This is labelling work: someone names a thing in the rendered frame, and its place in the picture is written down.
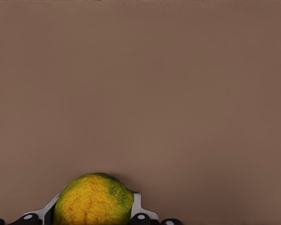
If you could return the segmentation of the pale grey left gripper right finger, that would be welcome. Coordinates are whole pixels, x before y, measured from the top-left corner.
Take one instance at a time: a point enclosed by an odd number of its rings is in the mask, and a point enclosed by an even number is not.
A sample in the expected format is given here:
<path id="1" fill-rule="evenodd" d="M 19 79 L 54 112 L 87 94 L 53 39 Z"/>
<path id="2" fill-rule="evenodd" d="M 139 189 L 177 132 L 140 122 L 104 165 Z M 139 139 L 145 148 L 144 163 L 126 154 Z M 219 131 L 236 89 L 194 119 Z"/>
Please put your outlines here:
<path id="1" fill-rule="evenodd" d="M 134 193 L 134 203 L 131 209 L 130 225 L 160 225 L 158 215 L 145 210 L 141 206 L 141 194 Z"/>

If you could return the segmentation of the yellow-green orange fruit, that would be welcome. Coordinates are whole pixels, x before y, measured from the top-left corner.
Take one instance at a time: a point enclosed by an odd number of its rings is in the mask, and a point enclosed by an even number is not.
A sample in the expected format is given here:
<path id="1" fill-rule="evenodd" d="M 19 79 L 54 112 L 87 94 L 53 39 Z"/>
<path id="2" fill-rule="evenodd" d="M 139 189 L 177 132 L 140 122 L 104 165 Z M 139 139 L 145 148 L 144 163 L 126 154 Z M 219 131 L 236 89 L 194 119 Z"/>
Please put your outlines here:
<path id="1" fill-rule="evenodd" d="M 121 181 L 90 173 L 71 181 L 60 193 L 54 225 L 126 225 L 134 194 Z"/>

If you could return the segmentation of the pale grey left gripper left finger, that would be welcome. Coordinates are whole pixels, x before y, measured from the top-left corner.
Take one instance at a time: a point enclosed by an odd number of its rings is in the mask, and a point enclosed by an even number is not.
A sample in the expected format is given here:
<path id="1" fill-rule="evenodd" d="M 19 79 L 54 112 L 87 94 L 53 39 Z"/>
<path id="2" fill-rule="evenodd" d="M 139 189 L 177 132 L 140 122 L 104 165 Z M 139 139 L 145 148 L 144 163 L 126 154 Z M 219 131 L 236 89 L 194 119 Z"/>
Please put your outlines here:
<path id="1" fill-rule="evenodd" d="M 55 205 L 59 196 L 60 193 L 53 197 L 44 208 L 23 214 L 12 225 L 54 225 Z"/>

